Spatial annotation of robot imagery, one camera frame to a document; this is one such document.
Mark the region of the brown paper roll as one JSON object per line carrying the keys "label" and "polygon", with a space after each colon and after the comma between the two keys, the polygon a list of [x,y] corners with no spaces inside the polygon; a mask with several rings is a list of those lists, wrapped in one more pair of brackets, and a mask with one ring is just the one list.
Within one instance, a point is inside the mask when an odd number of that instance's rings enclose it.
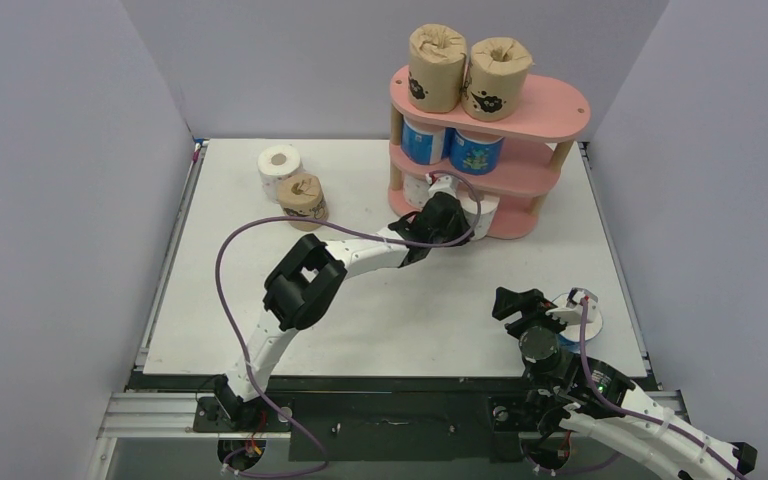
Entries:
{"label": "brown paper roll", "polygon": [[533,65],[531,53],[515,38],[491,37],[475,43],[462,87],[463,110],[483,122],[511,116]]}

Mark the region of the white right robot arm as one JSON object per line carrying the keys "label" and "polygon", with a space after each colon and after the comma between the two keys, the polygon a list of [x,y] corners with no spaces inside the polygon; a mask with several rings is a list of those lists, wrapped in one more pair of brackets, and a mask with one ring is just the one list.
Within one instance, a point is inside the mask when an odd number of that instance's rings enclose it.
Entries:
{"label": "white right robot arm", "polygon": [[556,475],[567,463],[568,449],[544,445],[561,432],[595,440],[662,479],[744,479],[755,469],[753,446],[693,427],[630,377],[587,353],[588,341],[604,325],[598,298],[589,290],[575,287],[558,303],[538,289],[499,287],[492,315],[517,342],[526,389],[520,397],[491,399],[494,426],[538,433],[522,446],[537,470]]}

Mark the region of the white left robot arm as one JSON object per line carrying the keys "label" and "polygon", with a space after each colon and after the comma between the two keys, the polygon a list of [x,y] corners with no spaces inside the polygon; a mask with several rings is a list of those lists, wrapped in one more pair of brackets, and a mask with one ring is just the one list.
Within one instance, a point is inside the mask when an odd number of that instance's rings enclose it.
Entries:
{"label": "white left robot arm", "polygon": [[237,324],[222,285],[222,261],[231,242],[243,232],[270,223],[263,218],[234,230],[222,243],[215,260],[214,280],[220,305],[242,353],[215,388],[219,416],[232,429],[251,427],[258,416],[256,399],[294,337],[320,321],[342,284],[380,269],[412,265],[435,248],[461,246],[477,228],[467,219],[457,196],[438,192],[418,211],[370,234],[334,223],[330,229],[347,239],[323,241],[315,234],[302,236],[264,281],[261,317],[244,335]]}

